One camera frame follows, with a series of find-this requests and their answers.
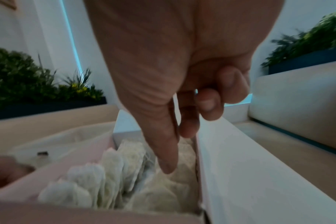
planter box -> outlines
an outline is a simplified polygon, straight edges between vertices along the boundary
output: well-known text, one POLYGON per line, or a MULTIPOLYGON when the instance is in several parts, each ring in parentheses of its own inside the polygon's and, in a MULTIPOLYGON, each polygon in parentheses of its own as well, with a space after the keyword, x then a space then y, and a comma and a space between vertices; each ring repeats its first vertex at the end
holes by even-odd
POLYGON ((315 51, 297 58, 293 58, 276 65, 269 66, 269 75, 289 70, 305 68, 314 65, 336 61, 336 48, 315 51))
POLYGON ((91 107, 106 104, 105 97, 99 101, 69 101, 69 102, 52 102, 45 104, 15 104, 0 110, 0 119, 14 117, 23 117, 35 114, 49 113, 60 110, 70 110, 81 107, 91 107))

green foliage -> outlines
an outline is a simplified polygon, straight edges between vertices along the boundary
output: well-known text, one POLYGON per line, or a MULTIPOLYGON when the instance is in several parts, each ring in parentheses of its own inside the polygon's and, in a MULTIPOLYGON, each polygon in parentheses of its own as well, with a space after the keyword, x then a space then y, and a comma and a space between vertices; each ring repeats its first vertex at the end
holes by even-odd
POLYGON ((87 87, 91 71, 82 77, 76 72, 68 85, 53 84, 56 71, 52 73, 36 65, 27 54, 0 48, 0 108, 11 104, 41 104, 72 100, 100 100, 103 92, 95 86, 87 87))
POLYGON ((297 58, 314 51, 336 47, 336 12, 324 16, 322 20, 308 32, 298 35, 282 35, 281 39, 272 40, 277 48, 266 58, 263 67, 297 58))

open box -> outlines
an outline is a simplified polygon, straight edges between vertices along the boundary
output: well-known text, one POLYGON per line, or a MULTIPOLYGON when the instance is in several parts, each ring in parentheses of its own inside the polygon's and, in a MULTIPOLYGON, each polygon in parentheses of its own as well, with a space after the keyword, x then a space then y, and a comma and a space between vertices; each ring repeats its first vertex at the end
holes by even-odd
POLYGON ((133 118, 120 111, 113 137, 91 145, 90 154, 88 147, 77 149, 60 162, 4 188, 0 192, 0 223, 336 223, 335 201, 224 118, 213 122, 201 120, 196 140, 202 196, 200 215, 151 215, 19 203, 69 167, 95 161, 125 135, 132 138, 138 132, 133 118))

dark blue planter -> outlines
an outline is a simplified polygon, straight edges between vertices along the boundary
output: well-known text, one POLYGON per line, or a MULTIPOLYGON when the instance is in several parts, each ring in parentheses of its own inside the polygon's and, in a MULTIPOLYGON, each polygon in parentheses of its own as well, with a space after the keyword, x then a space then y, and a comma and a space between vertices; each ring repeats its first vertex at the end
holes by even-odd
POLYGON ((336 48, 315 51, 306 55, 302 55, 298 58, 293 58, 279 64, 269 66, 269 75, 334 61, 336 61, 336 48))
POLYGON ((60 110, 70 110, 81 107, 91 107, 106 104, 105 97, 99 101, 70 101, 70 102, 52 102, 44 104, 15 104, 7 106, 0 110, 0 119, 14 117, 23 117, 35 114, 49 113, 60 110))

beige sofa cushion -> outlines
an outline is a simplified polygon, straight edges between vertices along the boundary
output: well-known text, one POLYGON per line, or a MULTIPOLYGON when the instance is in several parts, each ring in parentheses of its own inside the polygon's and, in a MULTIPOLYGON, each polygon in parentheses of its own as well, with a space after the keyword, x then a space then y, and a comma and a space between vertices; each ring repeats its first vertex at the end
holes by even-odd
POLYGON ((336 148, 336 62, 258 78, 249 116, 336 148))
POLYGON ((115 121, 118 112, 116 105, 100 105, 0 120, 0 154, 70 128, 115 121))
POLYGON ((336 155, 253 121, 234 124, 336 201, 336 155))

